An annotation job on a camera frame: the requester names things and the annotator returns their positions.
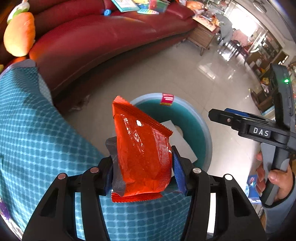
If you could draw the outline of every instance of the black gripper frame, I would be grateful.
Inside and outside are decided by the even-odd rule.
[[[186,175],[187,196],[192,196],[181,240],[205,241],[210,213],[210,193],[216,193],[216,221],[213,238],[218,241],[265,241],[260,220],[237,182],[193,172],[189,159],[178,156]],[[99,196],[105,196],[112,181],[112,159],[104,158],[94,172],[59,174],[36,207],[22,241],[82,241],[75,226],[75,192],[81,193],[81,210],[86,241],[109,241]]]
[[[181,241],[204,241],[210,214],[210,194],[216,193],[216,219],[213,237],[208,241],[266,241],[260,219],[235,179],[208,175],[179,155],[172,146],[186,176],[187,196],[192,196]]]

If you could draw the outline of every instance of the tiled floor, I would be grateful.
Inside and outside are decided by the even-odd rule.
[[[112,101],[121,95],[128,101],[154,92],[171,93],[191,103],[205,119],[213,141],[209,174],[232,174],[242,188],[257,152],[258,144],[237,135],[227,126],[208,119],[212,108],[233,108],[260,114],[249,88],[257,90],[259,82],[243,60],[223,55],[214,43],[200,56],[200,48],[186,41],[128,68],[98,88],[83,110],[70,113],[66,119],[74,128],[108,155],[105,140],[115,135]]]

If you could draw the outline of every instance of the blue bottle cap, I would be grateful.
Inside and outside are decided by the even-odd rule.
[[[111,14],[111,10],[110,9],[106,9],[104,12],[105,16],[109,16]]]

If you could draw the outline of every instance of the teal bucket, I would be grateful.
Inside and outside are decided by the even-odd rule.
[[[174,97],[171,106],[161,105],[162,93],[142,95],[131,104],[158,122],[171,120],[183,131],[183,137],[197,157],[193,164],[208,171],[212,159],[212,139],[201,115],[187,101]]]

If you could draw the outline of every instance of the stuffed toy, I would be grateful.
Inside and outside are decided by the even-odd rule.
[[[22,0],[7,18],[3,41],[6,50],[13,56],[26,56],[35,42],[34,16],[28,12],[28,0]]]

